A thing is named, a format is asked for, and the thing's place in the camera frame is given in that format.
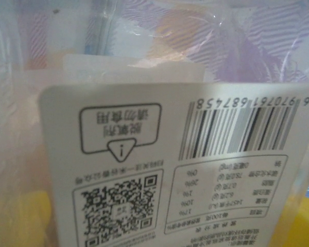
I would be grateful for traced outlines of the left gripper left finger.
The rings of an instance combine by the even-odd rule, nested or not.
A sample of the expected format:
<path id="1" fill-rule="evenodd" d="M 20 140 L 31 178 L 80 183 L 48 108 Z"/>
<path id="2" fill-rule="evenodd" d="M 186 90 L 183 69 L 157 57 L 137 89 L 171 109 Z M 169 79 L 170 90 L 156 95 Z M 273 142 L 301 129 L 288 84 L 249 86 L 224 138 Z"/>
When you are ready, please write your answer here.
<path id="1" fill-rule="evenodd" d="M 51 215 L 49 195 L 43 190 L 10 199 L 5 246 L 44 246 Z"/>

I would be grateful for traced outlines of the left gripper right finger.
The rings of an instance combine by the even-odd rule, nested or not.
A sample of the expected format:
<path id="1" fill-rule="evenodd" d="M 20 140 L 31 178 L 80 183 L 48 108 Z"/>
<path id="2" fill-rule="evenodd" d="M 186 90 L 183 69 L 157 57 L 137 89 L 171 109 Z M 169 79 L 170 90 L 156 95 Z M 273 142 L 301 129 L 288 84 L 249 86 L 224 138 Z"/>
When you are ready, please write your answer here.
<path id="1" fill-rule="evenodd" d="M 288 234 L 288 246 L 309 246 L 309 198 L 304 197 Z"/>

